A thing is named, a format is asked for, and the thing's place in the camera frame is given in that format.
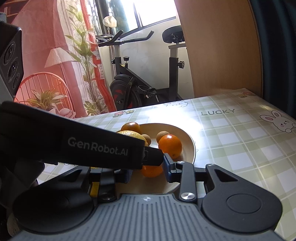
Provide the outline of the gloved left hand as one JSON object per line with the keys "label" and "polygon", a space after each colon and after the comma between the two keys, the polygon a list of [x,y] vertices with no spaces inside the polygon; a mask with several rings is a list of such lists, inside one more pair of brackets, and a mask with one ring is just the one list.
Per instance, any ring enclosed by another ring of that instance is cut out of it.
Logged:
{"label": "gloved left hand", "polygon": [[11,238],[7,222],[15,198],[25,190],[37,186],[37,178],[44,171],[42,162],[9,161],[1,165],[1,240]]}

